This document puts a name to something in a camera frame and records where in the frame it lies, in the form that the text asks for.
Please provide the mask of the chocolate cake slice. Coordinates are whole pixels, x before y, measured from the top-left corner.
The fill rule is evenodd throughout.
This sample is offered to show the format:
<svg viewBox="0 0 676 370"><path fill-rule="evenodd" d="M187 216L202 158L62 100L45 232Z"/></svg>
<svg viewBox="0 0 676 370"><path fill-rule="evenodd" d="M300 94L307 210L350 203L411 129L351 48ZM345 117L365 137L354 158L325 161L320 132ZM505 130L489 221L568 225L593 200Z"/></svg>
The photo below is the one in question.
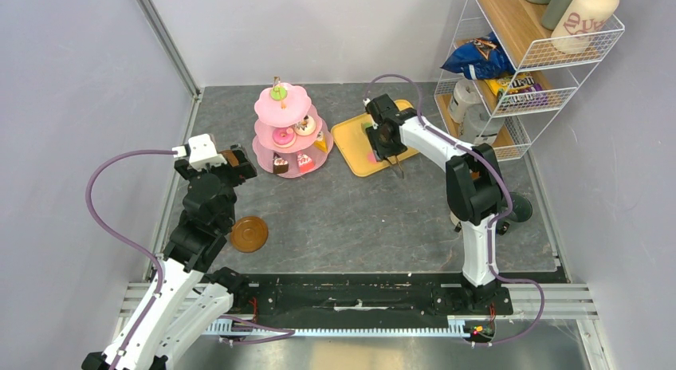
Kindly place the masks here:
<svg viewBox="0 0 676 370"><path fill-rule="evenodd" d="M289 171L289 161L284 159L276 152L273 153L272 159L273 173L275 175L282 175Z"/></svg>

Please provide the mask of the pink frosted donut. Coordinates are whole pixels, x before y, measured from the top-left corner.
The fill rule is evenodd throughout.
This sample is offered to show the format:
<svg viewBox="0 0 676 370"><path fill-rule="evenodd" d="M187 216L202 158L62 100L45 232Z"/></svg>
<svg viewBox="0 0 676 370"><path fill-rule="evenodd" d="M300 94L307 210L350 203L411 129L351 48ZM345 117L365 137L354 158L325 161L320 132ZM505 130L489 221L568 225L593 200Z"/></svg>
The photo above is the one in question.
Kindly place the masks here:
<svg viewBox="0 0 676 370"><path fill-rule="evenodd" d="M288 148L292 146L297 139L297 134L293 127L275 128L272 133L272 141L279 148Z"/></svg>

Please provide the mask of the red strawberry cake slice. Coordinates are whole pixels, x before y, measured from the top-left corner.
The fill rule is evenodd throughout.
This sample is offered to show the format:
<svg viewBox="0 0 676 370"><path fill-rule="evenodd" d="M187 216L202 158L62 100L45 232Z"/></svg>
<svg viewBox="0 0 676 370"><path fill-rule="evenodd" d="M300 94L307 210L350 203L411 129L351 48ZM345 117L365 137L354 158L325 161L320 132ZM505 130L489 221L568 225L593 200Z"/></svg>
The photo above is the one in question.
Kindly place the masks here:
<svg viewBox="0 0 676 370"><path fill-rule="evenodd" d="M297 166L299 173L304 175L315 168L314 160L304 152L297 153Z"/></svg>

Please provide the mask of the yellow cake slice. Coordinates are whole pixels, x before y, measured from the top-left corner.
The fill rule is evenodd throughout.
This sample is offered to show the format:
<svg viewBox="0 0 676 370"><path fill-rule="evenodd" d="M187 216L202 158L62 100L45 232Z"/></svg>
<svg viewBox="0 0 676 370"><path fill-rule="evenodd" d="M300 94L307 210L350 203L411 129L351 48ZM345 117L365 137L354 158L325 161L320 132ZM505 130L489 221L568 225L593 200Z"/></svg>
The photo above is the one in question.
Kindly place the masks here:
<svg viewBox="0 0 676 370"><path fill-rule="evenodd" d="M328 153L328 142L325 134L323 132L318 132L316 135L316 139L313 142L313 145L323 152L324 154Z"/></svg>

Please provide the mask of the white chocolate-drizzle donut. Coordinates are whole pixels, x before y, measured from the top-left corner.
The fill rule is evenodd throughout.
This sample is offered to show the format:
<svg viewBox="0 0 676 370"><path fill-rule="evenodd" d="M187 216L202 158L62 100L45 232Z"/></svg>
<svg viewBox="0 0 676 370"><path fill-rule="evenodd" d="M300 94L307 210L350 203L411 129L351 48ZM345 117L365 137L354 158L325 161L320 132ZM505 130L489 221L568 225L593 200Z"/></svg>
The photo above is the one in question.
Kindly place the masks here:
<svg viewBox="0 0 676 370"><path fill-rule="evenodd" d="M299 136L309 136L316 130L316 121L312 116L306 115L303 120L293 126L293 130Z"/></svg>

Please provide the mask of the metal serving tongs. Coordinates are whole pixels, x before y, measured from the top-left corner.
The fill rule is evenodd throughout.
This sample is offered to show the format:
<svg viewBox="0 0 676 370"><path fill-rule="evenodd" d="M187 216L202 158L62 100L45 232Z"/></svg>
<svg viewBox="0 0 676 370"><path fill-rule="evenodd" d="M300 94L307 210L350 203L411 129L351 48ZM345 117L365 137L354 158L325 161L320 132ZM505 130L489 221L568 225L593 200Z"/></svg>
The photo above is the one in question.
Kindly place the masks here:
<svg viewBox="0 0 676 370"><path fill-rule="evenodd" d="M397 171L397 175L400 179L405 179L406 174L405 171L403 170L403 166L401 164L401 160L399 159L398 156L393 156L392 160L387 159L387 162L392 166L395 167L395 170Z"/></svg>

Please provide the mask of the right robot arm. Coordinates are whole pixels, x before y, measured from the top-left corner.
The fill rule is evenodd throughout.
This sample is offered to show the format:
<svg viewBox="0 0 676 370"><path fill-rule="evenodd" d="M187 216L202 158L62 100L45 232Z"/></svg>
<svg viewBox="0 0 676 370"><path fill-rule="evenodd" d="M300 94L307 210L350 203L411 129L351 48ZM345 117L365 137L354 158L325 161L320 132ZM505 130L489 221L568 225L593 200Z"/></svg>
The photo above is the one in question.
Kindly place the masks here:
<svg viewBox="0 0 676 370"><path fill-rule="evenodd" d="M497 217L509 195L492 147L474 147L452 137L415 109L398 108L387 94L365 99L364 107L373 120L365 133L378 161L412 148L443 170L446 201L463 238L460 302L469 313L481 313L501 288L494 239Z"/></svg>

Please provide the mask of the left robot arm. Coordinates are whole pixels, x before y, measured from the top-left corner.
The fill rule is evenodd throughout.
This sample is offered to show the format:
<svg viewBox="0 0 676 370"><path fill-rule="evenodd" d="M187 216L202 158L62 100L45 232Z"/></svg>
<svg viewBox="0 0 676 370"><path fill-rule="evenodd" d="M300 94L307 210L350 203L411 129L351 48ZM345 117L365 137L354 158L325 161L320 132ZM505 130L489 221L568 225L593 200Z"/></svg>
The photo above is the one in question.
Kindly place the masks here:
<svg viewBox="0 0 676 370"><path fill-rule="evenodd" d="M92 202L94 183L104 169L143 154L142 150L126 152L105 161L85 189L92 218L150 258L155 276L123 330L104 351L89 353L83 369L173 369L218 316L240 313L250 303L240 274L227 267L209 271L235 224L234 188L257 174L245 148L234 144L219 152L207 140L163 151L174 157L174 169L188 181L189 189L179 224L160 257L113 230Z"/></svg>

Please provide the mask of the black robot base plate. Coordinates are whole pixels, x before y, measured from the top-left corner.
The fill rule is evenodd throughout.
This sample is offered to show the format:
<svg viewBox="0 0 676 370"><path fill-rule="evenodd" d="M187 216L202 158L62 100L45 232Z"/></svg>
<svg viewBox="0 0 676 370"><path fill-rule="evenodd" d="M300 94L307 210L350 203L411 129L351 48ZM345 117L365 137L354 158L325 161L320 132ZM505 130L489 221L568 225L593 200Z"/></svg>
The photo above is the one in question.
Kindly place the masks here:
<svg viewBox="0 0 676 370"><path fill-rule="evenodd" d="M502 283L474 288L460 273L246 274L229 312L282 329L421 329L514 307Z"/></svg>

